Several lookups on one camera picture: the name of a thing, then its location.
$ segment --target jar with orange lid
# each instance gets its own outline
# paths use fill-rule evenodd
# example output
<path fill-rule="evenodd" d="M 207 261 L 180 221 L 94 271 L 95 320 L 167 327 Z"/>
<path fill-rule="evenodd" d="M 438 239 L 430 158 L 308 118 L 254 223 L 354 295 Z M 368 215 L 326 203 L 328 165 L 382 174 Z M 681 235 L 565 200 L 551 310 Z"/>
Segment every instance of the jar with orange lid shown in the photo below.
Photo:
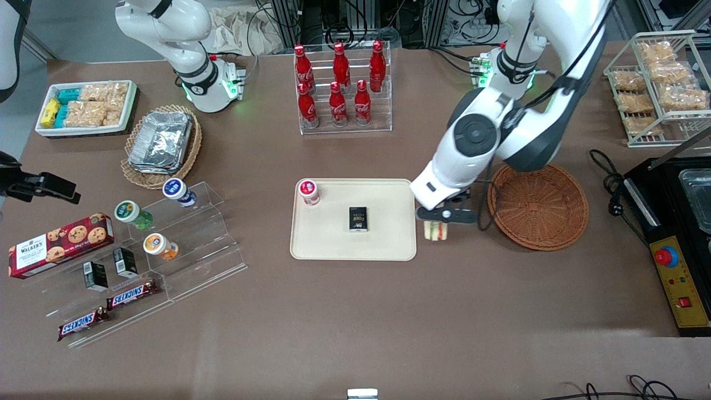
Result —
<path fill-rule="evenodd" d="M 161 256 L 164 260 L 172 260 L 178 255 L 178 245 L 168 240 L 160 233 L 151 233 L 143 241 L 143 249 L 153 256 Z"/>

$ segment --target wicker basket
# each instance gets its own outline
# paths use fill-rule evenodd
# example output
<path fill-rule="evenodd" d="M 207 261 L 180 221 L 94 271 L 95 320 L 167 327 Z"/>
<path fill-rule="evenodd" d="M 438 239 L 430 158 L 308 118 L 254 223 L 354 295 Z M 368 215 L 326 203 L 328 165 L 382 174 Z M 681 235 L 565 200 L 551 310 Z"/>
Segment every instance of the wicker basket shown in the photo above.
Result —
<path fill-rule="evenodd" d="M 128 159 L 121 161 L 121 170 L 123 170 L 124 176 L 130 182 L 147 189 L 160 190 L 163 188 L 163 183 L 165 183 L 168 179 L 173 177 L 184 179 L 186 175 L 188 175 L 188 172 L 190 172 L 193 164 L 195 164 L 195 159 L 198 157 L 200 143 L 203 140 L 203 133 L 195 114 L 181 105 L 164 105 L 153 111 L 184 112 L 193 118 L 193 128 L 191 130 L 190 142 L 188 143 L 188 148 L 186 150 L 185 160 L 183 161 L 183 167 L 180 168 L 180 171 L 174 175 L 142 174 L 141 172 L 136 172 L 133 168 L 131 168 Z M 146 116 L 143 116 L 143 118 L 141 118 L 141 120 L 131 131 L 129 138 L 126 141 L 126 146 L 124 147 L 126 149 L 126 155 L 131 154 L 131 149 L 133 149 L 134 143 L 136 142 L 136 135 L 141 130 L 141 126 L 143 126 L 143 121 L 145 121 L 145 119 Z"/>
<path fill-rule="evenodd" d="M 489 211 L 496 225 L 516 243 L 534 250 L 560 250 L 585 231 L 589 216 L 585 193 L 562 168 L 550 164 L 520 174 L 504 166 L 492 182 Z"/>

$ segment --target red bottle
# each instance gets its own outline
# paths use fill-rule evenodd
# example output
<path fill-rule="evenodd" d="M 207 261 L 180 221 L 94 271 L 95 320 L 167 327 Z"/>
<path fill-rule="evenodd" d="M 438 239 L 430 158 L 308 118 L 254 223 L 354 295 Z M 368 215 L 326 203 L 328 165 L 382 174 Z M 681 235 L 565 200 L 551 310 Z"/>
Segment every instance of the red bottle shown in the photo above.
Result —
<path fill-rule="evenodd" d="M 358 92 L 355 94 L 355 120 L 358 125 L 364 127 L 370 124 L 370 95 L 368 94 L 368 84 L 363 79 L 358 81 Z"/>
<path fill-rule="evenodd" d="M 338 82 L 331 82 L 331 98 L 328 99 L 331 104 L 331 118 L 333 124 L 337 127 L 345 127 L 348 124 L 348 115 L 346 114 L 346 99 L 341 93 L 341 86 Z"/>
<path fill-rule="evenodd" d="M 343 43 L 336 42 L 333 49 L 336 51 L 336 58 L 333 59 L 333 76 L 336 78 L 336 82 L 341 85 L 341 92 L 348 93 L 351 91 L 351 66 L 345 55 L 346 48 Z"/>
<path fill-rule="evenodd" d="M 299 83 L 306 83 L 309 88 L 309 93 L 316 92 L 316 81 L 314 81 L 314 70 L 311 68 L 311 61 L 306 58 L 306 51 L 300 44 L 294 46 L 294 54 L 296 54 L 296 78 Z"/>
<path fill-rule="evenodd" d="M 296 89 L 299 91 L 299 112 L 304 119 L 304 128 L 313 129 L 319 126 L 319 117 L 316 115 L 314 98 L 309 94 L 309 86 L 306 83 L 300 83 Z"/>
<path fill-rule="evenodd" d="M 385 80 L 385 56 L 383 56 L 383 42 L 373 41 L 373 55 L 370 57 L 370 90 L 379 93 L 383 89 Z"/>

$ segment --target walker's cookie box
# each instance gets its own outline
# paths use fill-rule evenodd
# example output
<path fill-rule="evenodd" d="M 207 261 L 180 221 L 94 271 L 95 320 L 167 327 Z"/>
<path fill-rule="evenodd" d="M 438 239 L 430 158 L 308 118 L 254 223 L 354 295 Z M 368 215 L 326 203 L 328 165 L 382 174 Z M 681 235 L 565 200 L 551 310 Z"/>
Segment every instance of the walker's cookie box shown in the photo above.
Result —
<path fill-rule="evenodd" d="M 8 275 L 25 279 L 114 243 L 111 219 L 94 214 L 10 247 Z"/>

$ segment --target red emergency stop button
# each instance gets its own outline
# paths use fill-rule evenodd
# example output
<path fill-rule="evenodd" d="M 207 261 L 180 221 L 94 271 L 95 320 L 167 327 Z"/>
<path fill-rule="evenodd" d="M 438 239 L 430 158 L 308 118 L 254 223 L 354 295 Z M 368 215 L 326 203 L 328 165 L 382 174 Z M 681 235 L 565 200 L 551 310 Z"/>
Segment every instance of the red emergency stop button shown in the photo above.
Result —
<path fill-rule="evenodd" d="M 691 300 L 689 298 L 679 298 L 679 307 L 681 307 L 681 308 L 691 307 Z"/>
<path fill-rule="evenodd" d="M 674 268 L 679 264 L 679 254 L 671 246 L 664 246 L 654 252 L 654 261 L 668 268 Z"/>

